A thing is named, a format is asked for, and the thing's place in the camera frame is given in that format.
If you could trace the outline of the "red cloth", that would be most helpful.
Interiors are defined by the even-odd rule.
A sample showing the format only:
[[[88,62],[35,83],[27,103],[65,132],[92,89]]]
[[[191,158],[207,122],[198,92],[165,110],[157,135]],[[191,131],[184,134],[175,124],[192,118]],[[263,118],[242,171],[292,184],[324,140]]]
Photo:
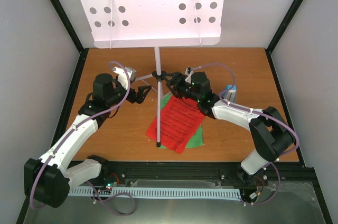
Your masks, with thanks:
[[[183,153],[186,144],[204,121],[196,102],[171,97],[161,109],[161,146],[178,154]]]

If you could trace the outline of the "blue metronome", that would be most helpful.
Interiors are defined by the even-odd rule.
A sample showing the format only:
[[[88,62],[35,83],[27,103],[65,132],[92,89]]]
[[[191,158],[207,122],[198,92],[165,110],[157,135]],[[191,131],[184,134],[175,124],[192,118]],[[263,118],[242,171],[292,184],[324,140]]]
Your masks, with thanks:
[[[236,85],[227,85],[222,91],[222,97],[230,102],[236,102],[237,87]]]

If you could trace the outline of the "green sheet music page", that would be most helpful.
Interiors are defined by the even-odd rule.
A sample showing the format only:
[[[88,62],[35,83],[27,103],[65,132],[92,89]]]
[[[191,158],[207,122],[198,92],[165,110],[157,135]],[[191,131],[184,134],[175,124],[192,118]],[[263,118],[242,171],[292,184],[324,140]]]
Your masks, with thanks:
[[[161,109],[163,109],[166,104],[169,102],[172,94],[167,93],[161,99]],[[200,124],[194,135],[190,138],[185,148],[195,148],[203,145],[203,131],[202,125]]]

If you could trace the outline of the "white perforated music stand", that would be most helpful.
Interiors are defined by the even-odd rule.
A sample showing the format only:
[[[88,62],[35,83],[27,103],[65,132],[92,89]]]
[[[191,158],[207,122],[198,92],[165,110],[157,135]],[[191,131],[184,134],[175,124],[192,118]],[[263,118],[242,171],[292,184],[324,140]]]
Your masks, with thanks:
[[[80,0],[95,47],[153,48],[157,73],[161,47],[220,41],[223,1]]]

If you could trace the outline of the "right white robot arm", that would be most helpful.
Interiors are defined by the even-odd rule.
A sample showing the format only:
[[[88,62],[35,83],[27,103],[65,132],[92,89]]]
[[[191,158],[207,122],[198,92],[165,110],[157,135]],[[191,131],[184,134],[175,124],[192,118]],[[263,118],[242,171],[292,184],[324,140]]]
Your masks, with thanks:
[[[235,104],[211,90],[204,72],[184,75],[162,73],[162,80],[178,99],[189,99],[204,116],[238,125],[251,133],[254,150],[240,164],[238,177],[253,176],[269,163],[280,158],[291,146],[299,144],[295,132],[285,124],[274,107],[254,109]]]

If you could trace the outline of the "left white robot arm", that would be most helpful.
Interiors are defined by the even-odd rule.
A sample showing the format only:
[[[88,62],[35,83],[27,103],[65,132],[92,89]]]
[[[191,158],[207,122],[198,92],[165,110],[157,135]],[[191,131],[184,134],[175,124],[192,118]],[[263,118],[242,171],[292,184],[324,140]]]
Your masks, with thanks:
[[[130,87],[133,81],[130,73],[122,72],[116,78],[108,73],[95,77],[93,91],[78,111],[72,125],[61,138],[39,159],[30,158],[24,165],[24,192],[29,197],[31,208],[35,201],[53,208],[66,200],[69,192],[95,179],[106,182],[110,177],[106,159],[89,156],[82,163],[69,167],[70,162],[86,140],[110,117],[113,108],[124,102],[141,104],[151,86],[137,90]]]

